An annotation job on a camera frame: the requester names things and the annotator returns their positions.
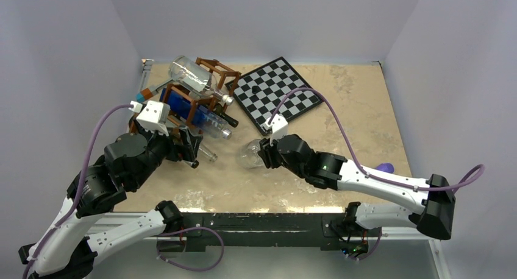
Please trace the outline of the olive wine bottle tan label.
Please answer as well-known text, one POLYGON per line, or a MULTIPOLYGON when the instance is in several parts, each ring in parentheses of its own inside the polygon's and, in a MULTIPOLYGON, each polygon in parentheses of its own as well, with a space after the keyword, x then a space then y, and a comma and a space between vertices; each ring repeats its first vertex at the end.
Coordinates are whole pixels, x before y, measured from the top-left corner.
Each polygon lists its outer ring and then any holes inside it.
POLYGON ((189 167, 191 167, 193 169, 196 169, 199 166, 198 160, 194 160, 194 161, 183 160, 183 162, 185 164, 189 165, 189 167))

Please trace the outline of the blue square bottle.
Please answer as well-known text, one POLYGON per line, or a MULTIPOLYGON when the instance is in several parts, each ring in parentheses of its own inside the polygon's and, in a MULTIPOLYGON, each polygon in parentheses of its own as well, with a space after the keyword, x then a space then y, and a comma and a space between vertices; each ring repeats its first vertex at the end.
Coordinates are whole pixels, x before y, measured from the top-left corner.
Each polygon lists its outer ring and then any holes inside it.
MULTIPOLYGON (((168 99, 165 100, 165 89, 161 92, 160 101, 167 103, 170 106, 171 112, 179 115, 180 119, 186 122, 191 110, 189 101, 173 91, 170 92, 168 99)), ((202 105, 198 105, 195 109, 191 124, 212 138, 229 140, 232 136, 229 123, 202 105)))

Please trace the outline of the dark green wine bottle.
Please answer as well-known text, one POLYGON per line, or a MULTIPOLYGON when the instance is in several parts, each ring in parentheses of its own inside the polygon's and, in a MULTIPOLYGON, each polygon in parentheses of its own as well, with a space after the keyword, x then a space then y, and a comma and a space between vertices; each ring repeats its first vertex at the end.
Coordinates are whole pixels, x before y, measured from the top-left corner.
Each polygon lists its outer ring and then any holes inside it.
POLYGON ((213 108, 214 114, 218 115, 220 118, 225 120, 231 127, 236 128, 239 125, 239 122, 233 117, 226 114, 223 109, 223 106, 220 103, 216 103, 213 108))

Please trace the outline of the brown wooden wine rack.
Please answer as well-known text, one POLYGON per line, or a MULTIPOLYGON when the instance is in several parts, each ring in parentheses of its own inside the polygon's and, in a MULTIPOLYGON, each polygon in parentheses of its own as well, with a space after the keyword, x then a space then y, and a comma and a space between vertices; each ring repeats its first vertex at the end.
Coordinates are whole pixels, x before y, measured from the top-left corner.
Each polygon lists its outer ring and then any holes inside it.
POLYGON ((169 105, 170 115, 213 138, 231 138, 230 128, 236 127, 238 121, 226 115, 226 110, 235 101, 240 72, 219 60, 198 57, 193 61, 180 55, 169 65, 168 77, 161 84, 141 90, 136 101, 145 102, 163 93, 160 101, 169 105))

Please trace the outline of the clear bottle silver cap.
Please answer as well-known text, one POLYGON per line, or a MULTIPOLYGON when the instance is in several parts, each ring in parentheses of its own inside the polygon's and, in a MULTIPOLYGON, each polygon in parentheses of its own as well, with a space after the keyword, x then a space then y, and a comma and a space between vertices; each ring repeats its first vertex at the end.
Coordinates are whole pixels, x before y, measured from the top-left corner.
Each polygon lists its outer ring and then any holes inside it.
POLYGON ((234 98, 218 87, 216 77, 188 57, 181 55, 169 66, 170 78, 200 98, 214 97, 226 105, 232 105, 234 98))

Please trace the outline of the clear glass bottle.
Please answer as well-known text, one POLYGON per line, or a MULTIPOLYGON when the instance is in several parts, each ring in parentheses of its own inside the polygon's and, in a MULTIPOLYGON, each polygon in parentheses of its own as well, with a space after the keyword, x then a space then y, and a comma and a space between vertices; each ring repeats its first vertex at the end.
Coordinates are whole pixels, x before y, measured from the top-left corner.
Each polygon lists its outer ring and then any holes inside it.
POLYGON ((214 163, 218 159, 217 154, 210 150, 205 144, 199 145, 198 154, 205 157, 211 163, 214 163))

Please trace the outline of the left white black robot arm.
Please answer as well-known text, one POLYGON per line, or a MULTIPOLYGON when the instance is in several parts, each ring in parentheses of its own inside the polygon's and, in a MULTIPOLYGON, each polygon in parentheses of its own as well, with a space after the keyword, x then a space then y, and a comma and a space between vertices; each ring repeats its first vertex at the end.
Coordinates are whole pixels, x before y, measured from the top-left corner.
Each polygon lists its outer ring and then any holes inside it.
POLYGON ((66 191, 62 207, 34 244, 18 253, 24 278, 84 278, 107 257, 150 236, 176 235, 184 217, 170 200, 144 215, 111 230, 89 235, 97 221, 137 191, 163 161, 184 161, 197 167, 201 135, 188 127, 178 136, 139 130, 125 133, 105 147, 94 162, 86 161, 66 191))

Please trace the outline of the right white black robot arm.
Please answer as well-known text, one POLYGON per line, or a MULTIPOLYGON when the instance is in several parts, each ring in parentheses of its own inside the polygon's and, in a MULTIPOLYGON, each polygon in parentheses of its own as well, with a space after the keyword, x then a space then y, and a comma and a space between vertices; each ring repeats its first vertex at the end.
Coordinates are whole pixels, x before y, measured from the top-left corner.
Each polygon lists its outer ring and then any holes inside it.
POLYGON ((411 178, 368 167, 359 169, 351 160, 318 152, 298 135, 264 138, 258 155, 266 168, 284 167, 319 189, 355 191, 386 200, 384 205, 360 203, 344 215, 344 230, 356 235, 363 229, 410 227, 434 239, 452 236, 456 198, 445 177, 411 178))

